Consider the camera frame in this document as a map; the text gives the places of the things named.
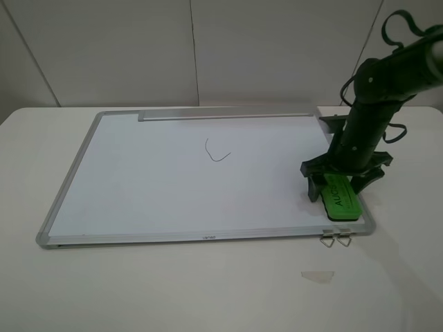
green eraser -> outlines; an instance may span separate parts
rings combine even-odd
[[[356,221],[363,212],[349,180],[344,175],[325,174],[327,186],[321,196],[332,221]]]

table surface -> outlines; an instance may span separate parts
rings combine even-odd
[[[380,144],[394,162],[364,191],[377,229],[349,248],[273,239],[42,250],[35,235],[104,110],[116,109],[20,109],[0,126],[2,331],[443,331],[436,109],[395,116],[408,135]],[[308,271],[334,276],[322,284]]]

whiteboard marker tray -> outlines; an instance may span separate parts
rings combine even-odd
[[[208,107],[96,116],[37,235],[43,248],[370,234],[311,203],[302,161],[327,151],[318,110]]]

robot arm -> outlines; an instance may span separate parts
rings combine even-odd
[[[405,18],[412,32],[422,38],[408,47],[390,40],[386,22],[393,15]],[[392,117],[417,93],[443,85],[443,26],[421,31],[408,12],[398,10],[386,19],[382,35],[387,44],[398,48],[383,59],[364,61],[341,89],[343,101],[351,106],[349,115],[321,118],[334,130],[334,138],[326,154],[302,163],[311,201],[327,185],[324,174],[352,176],[356,194],[383,177],[381,166],[389,166],[392,157],[375,148]],[[356,97],[350,104],[343,92],[352,81]]]

whiteboard surface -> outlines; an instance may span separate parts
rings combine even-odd
[[[207,148],[215,160],[206,152]],[[50,237],[332,223],[307,197],[302,161],[327,151],[313,116],[138,122],[103,116]]]

